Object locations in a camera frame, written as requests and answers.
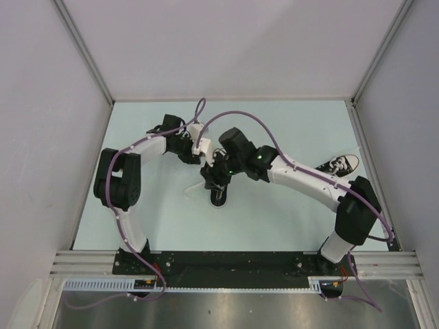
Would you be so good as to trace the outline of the white shoelace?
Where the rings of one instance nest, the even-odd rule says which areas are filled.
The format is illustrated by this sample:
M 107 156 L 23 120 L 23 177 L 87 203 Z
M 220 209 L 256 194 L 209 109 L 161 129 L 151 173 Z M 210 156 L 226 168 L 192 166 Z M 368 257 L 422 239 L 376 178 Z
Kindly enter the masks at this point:
M 197 188 L 204 188 L 205 185 L 205 181 L 201 181 L 198 182 L 196 184 L 193 184 L 189 187 L 187 187 L 186 189 L 183 190 L 182 195 L 184 196 L 185 199 L 192 199 L 192 193 L 197 189 Z

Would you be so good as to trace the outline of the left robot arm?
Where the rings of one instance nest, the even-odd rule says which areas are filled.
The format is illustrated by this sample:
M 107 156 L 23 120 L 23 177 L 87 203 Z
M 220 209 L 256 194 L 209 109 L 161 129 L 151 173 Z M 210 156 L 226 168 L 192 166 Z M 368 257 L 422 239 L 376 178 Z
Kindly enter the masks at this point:
M 196 119 L 186 123 L 180 117 L 166 114 L 163 122 L 140 140 L 121 150 L 105 148 L 101 151 L 93 194 L 114 212 L 121 237 L 120 248 L 131 253 L 127 264 L 135 273 L 145 273 L 152 265 L 151 256 L 143 252 L 148 239 L 134 209 L 142 191 L 141 168 L 167 152 L 176 154 L 183 163 L 200 164 L 200 154 L 193 152 L 193 145 L 203 127 Z

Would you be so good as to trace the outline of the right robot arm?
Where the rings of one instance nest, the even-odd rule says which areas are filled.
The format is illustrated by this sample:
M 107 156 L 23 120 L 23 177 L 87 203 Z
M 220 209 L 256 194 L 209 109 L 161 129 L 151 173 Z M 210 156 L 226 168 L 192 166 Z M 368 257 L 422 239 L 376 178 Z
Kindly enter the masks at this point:
M 348 181 L 317 169 L 299 167 L 274 147 L 255 147 L 235 127 L 224 132 L 219 143 L 223 149 L 216 151 L 211 140 L 199 138 L 193 148 L 195 154 L 206 158 L 200 174 L 205 180 L 205 189 L 211 192 L 210 202 L 214 207 L 226 204 L 231 178 L 245 173 L 254 181 L 292 188 L 336 214 L 334 231 L 316 256 L 316 267 L 324 275 L 334 274 L 348 251 L 364 244 L 381 211 L 366 178 L 358 176 Z

